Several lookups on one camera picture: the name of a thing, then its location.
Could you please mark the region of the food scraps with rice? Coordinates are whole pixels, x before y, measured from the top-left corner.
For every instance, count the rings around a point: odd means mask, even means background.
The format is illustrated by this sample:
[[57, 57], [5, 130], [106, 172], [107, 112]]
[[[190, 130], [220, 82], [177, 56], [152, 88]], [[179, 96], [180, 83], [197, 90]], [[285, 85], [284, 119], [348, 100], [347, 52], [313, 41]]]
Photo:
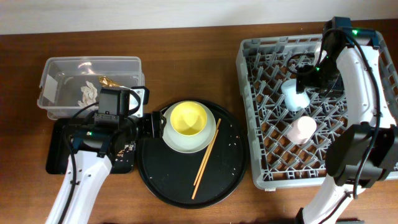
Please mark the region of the food scraps with rice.
[[135, 155], [135, 144], [131, 142], [130, 144], [126, 144], [123, 149], [121, 149], [116, 154], [117, 162], [129, 162], [134, 160]]

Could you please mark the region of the yellow plastic bowl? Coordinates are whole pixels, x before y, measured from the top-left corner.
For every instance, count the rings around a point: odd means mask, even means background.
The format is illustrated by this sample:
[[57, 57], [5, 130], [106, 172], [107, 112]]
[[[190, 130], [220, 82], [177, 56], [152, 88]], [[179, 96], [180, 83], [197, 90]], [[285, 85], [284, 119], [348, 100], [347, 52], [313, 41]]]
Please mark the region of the yellow plastic bowl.
[[202, 132], [207, 120], [204, 107], [195, 101], [178, 103], [170, 115], [173, 129], [184, 136], [194, 136]]

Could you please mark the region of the pale grey round plate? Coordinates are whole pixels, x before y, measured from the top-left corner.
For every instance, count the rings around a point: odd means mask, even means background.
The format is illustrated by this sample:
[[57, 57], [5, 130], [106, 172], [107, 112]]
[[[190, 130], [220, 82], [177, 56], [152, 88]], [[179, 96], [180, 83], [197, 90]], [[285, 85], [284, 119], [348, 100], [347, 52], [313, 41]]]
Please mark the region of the pale grey round plate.
[[207, 119], [208, 119], [207, 124], [206, 124], [204, 130], [197, 135], [194, 135], [194, 136], [181, 135], [173, 129], [171, 122], [170, 122], [171, 112], [178, 103], [173, 104], [164, 113], [164, 117], [167, 120], [167, 124], [165, 125], [164, 135], [162, 136], [162, 139], [164, 140], [166, 145], [168, 145], [170, 148], [172, 148], [173, 150], [175, 150], [177, 152], [193, 153], [193, 152], [201, 151], [202, 149], [207, 147], [207, 145], [209, 145], [209, 143], [213, 139], [213, 136], [216, 133], [215, 117], [207, 106], [205, 106], [202, 103], [197, 102], [200, 105], [202, 105], [206, 111]]

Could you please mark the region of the light blue plastic cup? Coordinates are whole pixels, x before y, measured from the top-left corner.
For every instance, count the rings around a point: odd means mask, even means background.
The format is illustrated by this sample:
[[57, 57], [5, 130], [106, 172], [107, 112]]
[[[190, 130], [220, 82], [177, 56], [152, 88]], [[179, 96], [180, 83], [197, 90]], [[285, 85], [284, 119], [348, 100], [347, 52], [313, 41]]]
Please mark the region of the light blue plastic cup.
[[285, 106], [289, 111], [297, 112], [310, 104], [310, 99], [305, 92], [296, 92], [296, 79], [289, 79], [281, 85], [281, 91], [285, 95]]

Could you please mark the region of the gold foil candy wrapper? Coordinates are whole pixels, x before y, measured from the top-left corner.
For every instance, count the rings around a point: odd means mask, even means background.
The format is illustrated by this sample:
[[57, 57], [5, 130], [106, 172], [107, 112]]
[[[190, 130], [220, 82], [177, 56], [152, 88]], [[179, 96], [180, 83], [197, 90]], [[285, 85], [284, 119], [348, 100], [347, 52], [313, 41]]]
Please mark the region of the gold foil candy wrapper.
[[123, 87], [122, 85], [116, 83], [115, 81], [111, 80], [106, 76], [99, 76], [98, 81], [102, 87], [120, 87], [120, 88]]

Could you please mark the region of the pink plastic cup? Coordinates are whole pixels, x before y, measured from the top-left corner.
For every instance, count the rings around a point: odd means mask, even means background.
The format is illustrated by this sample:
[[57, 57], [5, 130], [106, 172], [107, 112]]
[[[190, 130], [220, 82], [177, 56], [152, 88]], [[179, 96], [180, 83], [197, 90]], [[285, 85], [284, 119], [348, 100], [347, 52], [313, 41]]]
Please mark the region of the pink plastic cup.
[[291, 126], [286, 136], [294, 144], [305, 144], [317, 129], [316, 121], [309, 116], [300, 117]]

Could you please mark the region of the wooden chopstick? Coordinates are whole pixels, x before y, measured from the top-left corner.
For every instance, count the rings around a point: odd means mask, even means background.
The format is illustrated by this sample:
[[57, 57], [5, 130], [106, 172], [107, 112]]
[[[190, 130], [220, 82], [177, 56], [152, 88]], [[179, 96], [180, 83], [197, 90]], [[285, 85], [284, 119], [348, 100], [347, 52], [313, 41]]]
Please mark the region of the wooden chopstick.
[[193, 194], [192, 194], [192, 196], [191, 196], [191, 199], [192, 199], [192, 200], [196, 197], [198, 188], [199, 188], [199, 186], [200, 186], [201, 179], [202, 179], [202, 177], [203, 177], [203, 173], [204, 173], [205, 168], [206, 168], [206, 165], [207, 165], [207, 163], [208, 163], [208, 160], [209, 160], [210, 154], [211, 154], [211, 152], [212, 152], [213, 146], [214, 146], [214, 144], [215, 144], [215, 141], [216, 141], [218, 132], [219, 132], [219, 130], [217, 129], [217, 130], [216, 130], [216, 133], [215, 133], [215, 135], [214, 135], [214, 138], [213, 138], [213, 140], [212, 140], [212, 142], [210, 143], [210, 145], [209, 145], [208, 148], [206, 149], [206, 152], [205, 152], [203, 161], [202, 161], [201, 166], [200, 166], [199, 171], [198, 171], [198, 175], [197, 175], [196, 181], [194, 181], [194, 186], [195, 186], [195, 188], [194, 188]]
[[219, 118], [218, 121], [217, 121], [217, 124], [216, 124], [216, 133], [215, 133], [215, 135], [213, 136], [213, 139], [211, 140], [211, 142], [209, 143], [209, 145], [208, 145], [208, 147], [207, 147], [207, 149], [206, 149], [205, 155], [203, 156], [202, 162], [201, 162], [201, 164], [200, 164], [200, 168], [199, 168], [199, 170], [198, 170], [197, 176], [195, 177], [195, 181], [194, 181], [194, 183], [193, 183], [194, 186], [196, 186], [196, 184], [199, 182], [199, 177], [200, 177], [200, 176], [202, 175], [202, 173], [203, 173], [203, 170], [204, 170], [204, 168], [205, 168], [205, 164], [206, 164], [206, 162], [207, 162], [207, 160], [208, 160], [209, 153], [210, 153], [210, 151], [211, 151], [211, 149], [212, 149], [212, 147], [213, 147], [213, 145], [214, 145], [214, 141], [215, 141], [216, 136], [217, 136], [217, 134], [218, 134], [218, 129], [219, 129], [220, 123], [221, 123], [221, 118]]

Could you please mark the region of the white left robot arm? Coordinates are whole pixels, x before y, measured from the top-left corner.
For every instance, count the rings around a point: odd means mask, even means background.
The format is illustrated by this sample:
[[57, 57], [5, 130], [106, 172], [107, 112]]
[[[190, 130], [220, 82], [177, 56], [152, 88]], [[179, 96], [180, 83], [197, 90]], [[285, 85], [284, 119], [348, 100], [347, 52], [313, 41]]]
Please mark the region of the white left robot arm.
[[62, 140], [69, 151], [62, 186], [47, 223], [87, 223], [101, 186], [110, 175], [116, 154], [141, 139], [161, 138], [167, 124], [156, 111], [141, 118], [124, 118], [118, 124], [89, 124], [69, 132]]

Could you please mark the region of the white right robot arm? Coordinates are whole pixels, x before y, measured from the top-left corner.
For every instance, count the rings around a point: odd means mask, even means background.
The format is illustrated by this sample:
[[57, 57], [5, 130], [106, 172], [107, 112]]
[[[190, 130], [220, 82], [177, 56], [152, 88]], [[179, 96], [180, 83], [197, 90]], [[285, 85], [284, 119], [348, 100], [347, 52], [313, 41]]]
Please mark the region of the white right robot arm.
[[377, 181], [385, 180], [397, 163], [397, 125], [379, 75], [379, 50], [374, 30], [349, 27], [323, 33], [313, 68], [297, 74], [299, 86], [323, 91], [335, 72], [343, 80], [348, 128], [328, 147], [326, 177], [315, 198], [301, 208], [296, 223], [335, 223], [349, 203]]

